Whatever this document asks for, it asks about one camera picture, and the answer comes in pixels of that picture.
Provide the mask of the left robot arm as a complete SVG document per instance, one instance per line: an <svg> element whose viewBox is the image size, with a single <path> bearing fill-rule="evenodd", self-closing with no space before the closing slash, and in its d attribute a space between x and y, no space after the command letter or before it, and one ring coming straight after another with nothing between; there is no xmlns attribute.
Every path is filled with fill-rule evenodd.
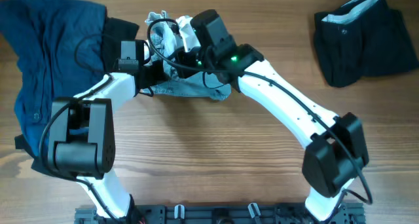
<svg viewBox="0 0 419 224"><path fill-rule="evenodd" d="M52 103L52 116L39 144L42 164L54 176L80 185L103 223L141 223L141 212L113 169L113 114L144 88L165 76L162 64L123 59L117 71L73 97Z"/></svg>

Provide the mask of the light blue denim shorts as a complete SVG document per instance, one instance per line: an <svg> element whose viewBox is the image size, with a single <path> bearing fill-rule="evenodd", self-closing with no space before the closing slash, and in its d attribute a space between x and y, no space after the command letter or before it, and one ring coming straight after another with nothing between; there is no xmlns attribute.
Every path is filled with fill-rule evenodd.
<svg viewBox="0 0 419 224"><path fill-rule="evenodd" d="M165 57L174 61L175 54L184 50L184 41L175 35L171 25L159 22L152 26L150 41ZM209 97L213 100L227 99L232 90L231 86L223 85L215 75L201 72L186 76L187 70L177 70L167 62L163 63L163 79L151 87L155 94L177 97Z"/></svg>

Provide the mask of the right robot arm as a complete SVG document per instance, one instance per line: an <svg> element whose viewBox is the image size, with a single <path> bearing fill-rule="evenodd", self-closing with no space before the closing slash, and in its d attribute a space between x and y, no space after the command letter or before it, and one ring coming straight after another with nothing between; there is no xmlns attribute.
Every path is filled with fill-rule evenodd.
<svg viewBox="0 0 419 224"><path fill-rule="evenodd" d="M272 113L304 149L302 174L310 185L305 208L318 221L330 220L355 178L361 180L371 204L372 194L362 174L369 154L361 121L352 113L338 116L299 92L252 46L217 52L214 47L179 47L178 68L215 74Z"/></svg>

